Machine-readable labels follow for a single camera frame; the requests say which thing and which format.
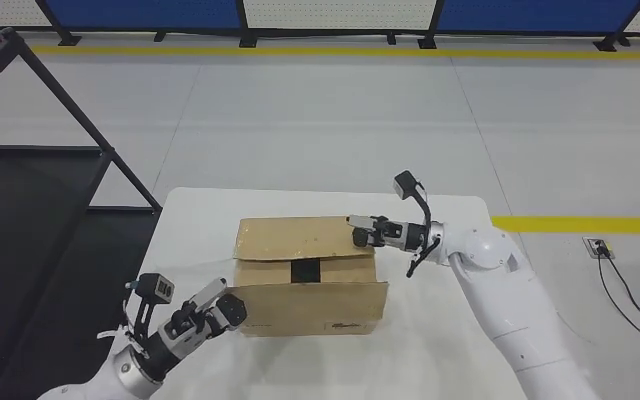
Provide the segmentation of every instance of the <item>yellow floor line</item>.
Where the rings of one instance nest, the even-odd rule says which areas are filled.
[[[636,217],[492,217],[493,224],[509,232],[640,234]]]
[[[277,47],[102,47],[32,46],[38,54],[124,55],[124,56],[358,56],[358,57],[479,57],[562,60],[640,60],[640,52],[593,51],[461,50],[461,49],[367,49]]]

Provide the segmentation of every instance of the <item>gray floor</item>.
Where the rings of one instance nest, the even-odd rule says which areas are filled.
[[[479,196],[492,215],[640,214],[637,61],[43,60],[161,202],[178,186],[391,192],[410,169],[430,193]],[[0,144],[91,144],[24,64],[0,75],[0,93]],[[95,204],[144,200],[110,170]],[[521,236],[602,397],[637,397],[640,336],[608,303],[582,235]],[[640,296],[640,240],[605,237]]]

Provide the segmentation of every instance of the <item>electrical outlet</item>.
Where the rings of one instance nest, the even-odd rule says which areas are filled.
[[[607,249],[609,249],[609,258],[611,258],[612,260],[614,258],[616,258],[615,255],[613,254],[613,248],[611,247],[611,245],[609,243],[607,243],[606,240],[599,239],[599,238],[583,237],[582,241],[584,242],[584,245],[587,247],[587,252],[591,256],[591,258],[598,258],[598,243],[599,242],[603,242],[605,244],[605,246],[607,246]]]

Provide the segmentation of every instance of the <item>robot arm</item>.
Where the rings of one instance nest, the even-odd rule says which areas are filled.
[[[418,190],[406,174],[411,175],[398,175],[395,185],[403,199]],[[408,184],[398,182],[403,175]],[[563,344],[551,299],[507,233],[493,226],[459,231],[431,221],[426,212],[421,228],[385,217],[349,216],[347,221],[356,246],[389,245],[414,253],[408,277],[423,260],[448,262],[478,323],[530,400],[599,399]]]
[[[143,274],[129,287],[142,297],[133,330],[127,331],[131,344],[109,356],[89,382],[51,389],[40,400],[148,399],[160,389],[167,373],[205,340],[236,329],[247,317],[242,300],[225,293],[227,282],[218,278],[185,301],[148,337],[153,308],[171,302],[173,284],[160,274]],[[125,319],[129,329],[131,324]]]

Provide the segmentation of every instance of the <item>cardboard box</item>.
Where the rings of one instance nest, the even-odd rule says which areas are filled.
[[[371,333],[382,319],[386,282],[374,250],[353,245],[346,217],[240,221],[232,289],[244,300],[249,336]]]

